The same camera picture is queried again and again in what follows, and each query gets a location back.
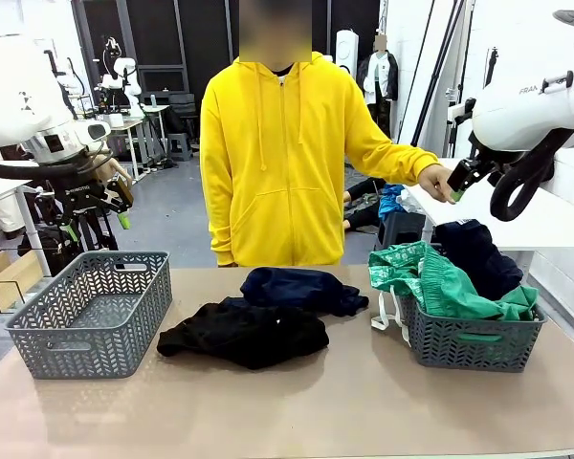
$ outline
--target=hand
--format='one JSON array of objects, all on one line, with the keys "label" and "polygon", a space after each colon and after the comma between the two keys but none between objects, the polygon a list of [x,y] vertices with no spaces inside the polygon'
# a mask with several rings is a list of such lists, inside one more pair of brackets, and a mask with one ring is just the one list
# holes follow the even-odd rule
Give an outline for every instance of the hand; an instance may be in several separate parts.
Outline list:
[{"label": "hand", "polygon": [[452,173],[453,171],[447,169],[444,165],[429,165],[419,174],[419,185],[436,201],[455,204],[451,196],[453,189],[448,183]]}]

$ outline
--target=zipper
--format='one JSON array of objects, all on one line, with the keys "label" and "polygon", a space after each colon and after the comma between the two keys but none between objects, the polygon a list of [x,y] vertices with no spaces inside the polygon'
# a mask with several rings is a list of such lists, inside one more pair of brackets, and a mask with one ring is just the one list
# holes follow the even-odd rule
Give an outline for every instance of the zipper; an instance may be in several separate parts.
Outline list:
[{"label": "zipper", "polygon": [[296,264],[296,231],[294,230],[294,214],[291,204],[291,178],[289,176],[289,148],[287,146],[287,122],[285,117],[285,82],[280,81],[280,115],[283,128],[283,149],[285,151],[285,170],[287,181],[287,208],[289,209],[289,229],[291,231],[291,264]]}]

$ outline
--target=gray basket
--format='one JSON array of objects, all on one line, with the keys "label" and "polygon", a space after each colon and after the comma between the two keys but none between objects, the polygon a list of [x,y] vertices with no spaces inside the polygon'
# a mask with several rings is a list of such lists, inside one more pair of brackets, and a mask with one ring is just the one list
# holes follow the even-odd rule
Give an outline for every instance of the gray basket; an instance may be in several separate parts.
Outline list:
[{"label": "gray basket", "polygon": [[547,321],[538,306],[534,321],[498,321],[430,316],[412,296],[401,303],[417,361],[440,368],[522,372]]},{"label": "gray basket", "polygon": [[166,252],[90,251],[7,323],[38,379],[134,374],[172,302]]}]

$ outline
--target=shoe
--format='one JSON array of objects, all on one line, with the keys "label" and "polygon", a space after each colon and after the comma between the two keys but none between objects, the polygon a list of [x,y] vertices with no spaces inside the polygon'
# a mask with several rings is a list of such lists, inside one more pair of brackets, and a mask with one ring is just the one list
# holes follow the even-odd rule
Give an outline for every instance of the shoe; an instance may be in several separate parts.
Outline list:
[{"label": "shoe", "polygon": [[21,234],[23,234],[23,228],[20,229],[16,229],[15,231],[4,231],[4,236],[8,239],[8,240],[13,240],[16,239],[17,237],[19,237]]}]

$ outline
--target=yellow jacket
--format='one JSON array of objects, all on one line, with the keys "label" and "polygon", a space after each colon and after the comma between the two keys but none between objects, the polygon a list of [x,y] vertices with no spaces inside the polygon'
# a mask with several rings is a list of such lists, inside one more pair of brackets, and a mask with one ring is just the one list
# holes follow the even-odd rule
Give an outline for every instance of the yellow jacket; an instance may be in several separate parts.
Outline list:
[{"label": "yellow jacket", "polygon": [[344,154],[366,175],[413,185],[437,162],[395,145],[370,117],[357,84],[313,53],[281,84],[239,62],[202,102],[200,162],[219,265],[328,265],[344,252]]}]

